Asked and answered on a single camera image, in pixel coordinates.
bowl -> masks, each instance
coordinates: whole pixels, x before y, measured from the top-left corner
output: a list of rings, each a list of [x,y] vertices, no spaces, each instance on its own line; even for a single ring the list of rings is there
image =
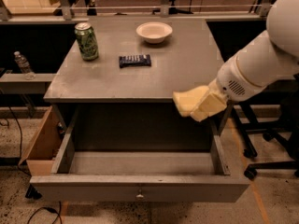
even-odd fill
[[[147,22],[138,26],[136,32],[146,42],[158,44],[172,34],[172,27],[162,22]]]

soda can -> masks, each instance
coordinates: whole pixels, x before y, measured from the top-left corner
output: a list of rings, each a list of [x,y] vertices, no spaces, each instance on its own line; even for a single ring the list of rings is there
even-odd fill
[[[83,60],[90,61],[99,56],[94,30],[88,22],[78,23],[75,35]]]

table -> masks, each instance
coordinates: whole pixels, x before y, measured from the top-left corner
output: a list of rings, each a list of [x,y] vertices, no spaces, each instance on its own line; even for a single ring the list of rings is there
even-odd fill
[[[166,22],[162,44],[135,33]],[[90,18],[99,58],[84,62],[75,42],[45,100],[67,128],[50,176],[31,183],[52,200],[235,202],[247,180],[230,176],[212,119],[182,118],[173,91],[208,84],[222,58],[198,18]],[[119,68],[119,56],[149,54],[151,67]]]

open drawer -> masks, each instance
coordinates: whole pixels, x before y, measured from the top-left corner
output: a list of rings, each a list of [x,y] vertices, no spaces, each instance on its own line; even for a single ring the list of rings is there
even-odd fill
[[[116,103],[78,105],[51,175],[31,184],[56,201],[235,202],[249,182],[230,176],[212,119]]]

white robotic arm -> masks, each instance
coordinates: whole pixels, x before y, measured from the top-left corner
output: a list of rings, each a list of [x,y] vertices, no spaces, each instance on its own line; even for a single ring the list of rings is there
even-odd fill
[[[266,30],[231,57],[208,85],[174,92],[179,113],[197,121],[226,108],[227,101],[245,101],[269,84],[299,73],[299,0],[277,0]]]

